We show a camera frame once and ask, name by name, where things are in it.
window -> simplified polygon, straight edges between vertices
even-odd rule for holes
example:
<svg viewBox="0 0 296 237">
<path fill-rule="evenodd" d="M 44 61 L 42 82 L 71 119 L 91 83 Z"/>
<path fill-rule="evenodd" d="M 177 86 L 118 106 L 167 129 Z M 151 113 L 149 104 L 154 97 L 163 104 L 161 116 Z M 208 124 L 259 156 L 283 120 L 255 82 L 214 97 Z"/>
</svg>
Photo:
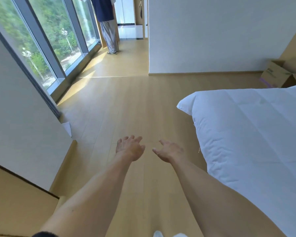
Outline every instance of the window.
<svg viewBox="0 0 296 237">
<path fill-rule="evenodd" d="M 81 0 L 73 0 L 73 2 L 82 28 L 83 36 L 85 37 L 87 46 L 90 47 L 97 38 L 93 28 L 88 4 Z"/>
<path fill-rule="evenodd" d="M 54 52 L 67 70 L 81 55 L 81 49 L 62 0 L 29 0 Z"/>
<path fill-rule="evenodd" d="M 0 24 L 13 40 L 14 46 L 26 58 L 36 79 L 48 89 L 56 81 L 55 75 L 11 0 L 0 0 Z"/>
</svg>

black sleeve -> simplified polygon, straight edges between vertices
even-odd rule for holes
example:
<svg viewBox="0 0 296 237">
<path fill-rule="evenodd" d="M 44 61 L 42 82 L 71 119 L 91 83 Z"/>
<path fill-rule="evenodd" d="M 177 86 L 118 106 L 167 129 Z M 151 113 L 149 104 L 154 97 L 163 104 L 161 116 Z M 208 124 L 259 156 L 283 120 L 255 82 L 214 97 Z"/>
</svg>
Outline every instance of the black sleeve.
<svg viewBox="0 0 296 237">
<path fill-rule="evenodd" d="M 33 237 L 58 237 L 58 236 L 54 235 L 52 233 L 49 233 L 49 232 L 39 232 L 39 233 L 33 235 Z"/>
</svg>

street lamp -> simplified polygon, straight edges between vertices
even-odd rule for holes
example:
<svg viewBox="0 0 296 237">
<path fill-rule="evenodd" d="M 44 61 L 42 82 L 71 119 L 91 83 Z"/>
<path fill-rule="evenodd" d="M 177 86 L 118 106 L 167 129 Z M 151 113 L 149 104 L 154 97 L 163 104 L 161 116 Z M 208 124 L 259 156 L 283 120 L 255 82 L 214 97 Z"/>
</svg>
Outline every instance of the street lamp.
<svg viewBox="0 0 296 237">
<path fill-rule="evenodd" d="M 38 70 L 37 66 L 34 64 L 34 62 L 31 59 L 31 56 L 33 55 L 32 52 L 27 51 L 24 47 L 22 49 L 24 50 L 24 51 L 22 51 L 22 55 L 24 57 L 28 58 L 31 61 L 32 65 L 34 66 L 34 68 L 36 69 L 36 71 L 38 72 L 38 74 L 40 75 L 40 77 L 42 78 L 42 80 L 44 80 L 43 75 L 40 73 L 40 71 Z"/>
<path fill-rule="evenodd" d="M 68 45 L 69 45 L 69 47 L 70 47 L 70 49 L 71 49 L 71 52 L 74 52 L 74 51 L 72 50 L 72 47 L 71 47 L 71 45 L 70 45 L 70 43 L 69 43 L 69 40 L 68 40 L 68 38 L 67 38 L 68 32 L 67 32 L 64 28 L 62 29 L 62 34 L 66 37 L 67 42 L 68 42 Z"/>
</svg>

bed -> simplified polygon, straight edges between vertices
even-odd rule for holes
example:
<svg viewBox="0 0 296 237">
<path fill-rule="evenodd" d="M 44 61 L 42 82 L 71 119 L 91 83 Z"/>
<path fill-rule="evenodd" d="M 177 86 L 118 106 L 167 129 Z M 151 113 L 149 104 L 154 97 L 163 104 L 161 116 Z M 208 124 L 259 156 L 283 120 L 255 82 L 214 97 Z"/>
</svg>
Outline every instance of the bed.
<svg viewBox="0 0 296 237">
<path fill-rule="evenodd" d="M 195 92 L 191 115 L 207 171 L 296 237 L 296 86 Z"/>
</svg>

gray pants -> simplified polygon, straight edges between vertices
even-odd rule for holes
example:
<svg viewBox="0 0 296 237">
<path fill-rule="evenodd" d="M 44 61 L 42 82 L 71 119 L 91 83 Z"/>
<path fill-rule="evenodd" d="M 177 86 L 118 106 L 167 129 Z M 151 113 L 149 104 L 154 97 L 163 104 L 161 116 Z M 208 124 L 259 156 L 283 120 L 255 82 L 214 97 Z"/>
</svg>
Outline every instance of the gray pants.
<svg viewBox="0 0 296 237">
<path fill-rule="evenodd" d="M 115 35 L 114 20 L 101 21 L 100 23 L 101 23 L 102 34 L 108 46 L 109 52 L 114 53 L 119 51 L 120 49 L 118 47 L 118 43 Z"/>
</svg>

